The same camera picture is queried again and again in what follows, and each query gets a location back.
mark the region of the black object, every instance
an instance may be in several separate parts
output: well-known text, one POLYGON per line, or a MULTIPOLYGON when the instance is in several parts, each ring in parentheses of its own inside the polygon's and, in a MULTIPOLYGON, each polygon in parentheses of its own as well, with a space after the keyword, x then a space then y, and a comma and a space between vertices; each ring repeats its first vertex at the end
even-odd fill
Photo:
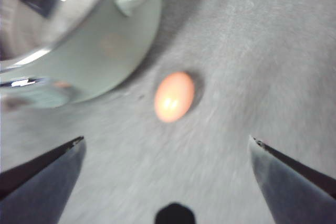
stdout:
POLYGON ((250 139, 252 167, 277 224, 336 223, 336 180, 250 139))
POLYGON ((196 224, 196 221, 190 209, 178 203, 172 203, 156 214, 155 224, 196 224))
POLYGON ((78 137, 0 174, 1 224, 56 224, 78 178, 86 146, 78 137))

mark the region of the egg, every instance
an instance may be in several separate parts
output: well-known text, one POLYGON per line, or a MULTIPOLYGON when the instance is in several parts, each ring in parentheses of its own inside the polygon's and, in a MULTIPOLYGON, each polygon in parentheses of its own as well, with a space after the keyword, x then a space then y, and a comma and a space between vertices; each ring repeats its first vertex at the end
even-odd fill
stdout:
POLYGON ((167 123, 180 119, 193 103, 194 93, 193 80, 187 73, 168 75, 155 94, 154 107, 158 118, 167 123))

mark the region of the gray carpet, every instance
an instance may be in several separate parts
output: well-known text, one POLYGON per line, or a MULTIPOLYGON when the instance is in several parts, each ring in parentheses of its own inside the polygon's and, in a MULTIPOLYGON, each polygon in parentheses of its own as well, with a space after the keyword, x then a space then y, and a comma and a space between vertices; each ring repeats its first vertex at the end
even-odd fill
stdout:
POLYGON ((249 134, 336 177, 336 0, 164 0, 141 67, 99 98, 2 113, 2 169, 84 135, 87 156, 60 223, 152 223, 172 201, 197 223, 272 223, 249 134), (172 124, 157 84, 185 70, 196 102, 172 124))

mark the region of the metal pot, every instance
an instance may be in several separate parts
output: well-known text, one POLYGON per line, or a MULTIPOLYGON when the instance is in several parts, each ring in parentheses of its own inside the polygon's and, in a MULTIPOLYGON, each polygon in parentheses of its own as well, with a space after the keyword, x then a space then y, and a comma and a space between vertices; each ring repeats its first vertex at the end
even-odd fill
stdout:
POLYGON ((1 94, 37 107, 96 97, 141 62, 161 0, 2 0, 1 94))

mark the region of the stainless steel pot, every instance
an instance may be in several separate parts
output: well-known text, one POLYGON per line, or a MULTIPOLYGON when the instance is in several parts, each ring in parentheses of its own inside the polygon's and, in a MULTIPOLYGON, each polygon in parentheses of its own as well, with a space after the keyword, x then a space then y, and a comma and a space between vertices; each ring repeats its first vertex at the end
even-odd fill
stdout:
POLYGON ((2 0, 1 87, 37 107, 96 97, 141 62, 161 0, 2 0))

